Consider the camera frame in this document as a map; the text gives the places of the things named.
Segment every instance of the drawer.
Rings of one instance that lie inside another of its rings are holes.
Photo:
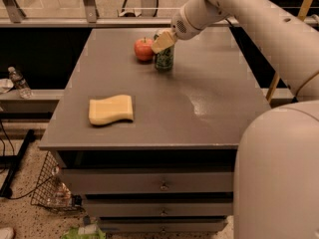
[[[99,227],[107,233],[218,232],[227,225],[225,219],[100,219]]]
[[[232,192],[233,172],[109,173],[63,169],[59,176],[74,194]]]
[[[219,203],[109,203],[84,201],[83,207],[92,217],[189,217],[228,216],[233,214],[231,202]]]

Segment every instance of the gray tabletop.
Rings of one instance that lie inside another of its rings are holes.
[[[178,41],[160,74],[134,53],[157,29],[95,29],[40,142],[41,149],[236,148],[270,109],[228,28]],[[130,95],[134,121],[89,122],[89,100]]]

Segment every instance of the green can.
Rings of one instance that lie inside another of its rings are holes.
[[[154,35],[154,40],[156,40],[157,37],[163,31],[164,31],[164,29],[157,30],[156,34]],[[168,47],[167,49],[164,49],[163,51],[161,51],[155,55],[155,65],[156,65],[156,69],[159,72],[167,72],[167,71],[170,71],[172,69],[173,50],[174,50],[174,45]]]

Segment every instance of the yellow sponge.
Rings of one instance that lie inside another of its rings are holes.
[[[131,96],[118,95],[103,100],[90,100],[89,120],[95,125],[134,120]]]

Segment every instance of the bottle cap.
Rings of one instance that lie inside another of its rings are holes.
[[[12,73],[12,72],[15,71],[15,68],[14,68],[14,67],[9,67],[9,68],[8,68],[8,71],[9,71],[9,73]]]

